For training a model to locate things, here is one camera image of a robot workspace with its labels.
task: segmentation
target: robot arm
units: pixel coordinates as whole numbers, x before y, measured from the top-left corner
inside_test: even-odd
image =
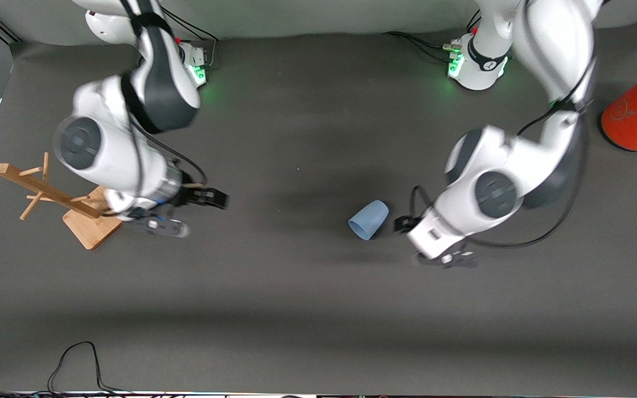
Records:
[[[126,13],[143,60],[135,70],[76,90],[72,114],[58,128],[56,156],[74,173],[106,187],[111,210],[126,221],[169,202],[224,208],[227,198],[221,192],[186,192],[190,176],[147,144],[144,132],[184,128],[200,108],[196,84],[157,0],[76,2],[113,15]],[[209,192],[209,201],[200,199]]]
[[[465,237],[501,224],[521,206],[541,206],[561,193],[562,179],[574,174],[571,154],[593,66],[591,22],[600,5],[601,0],[521,2],[513,27],[515,50],[545,87],[553,108],[539,143],[510,139],[490,125],[458,141],[447,161],[446,191],[422,219],[402,218],[396,225],[424,256],[437,258]]]

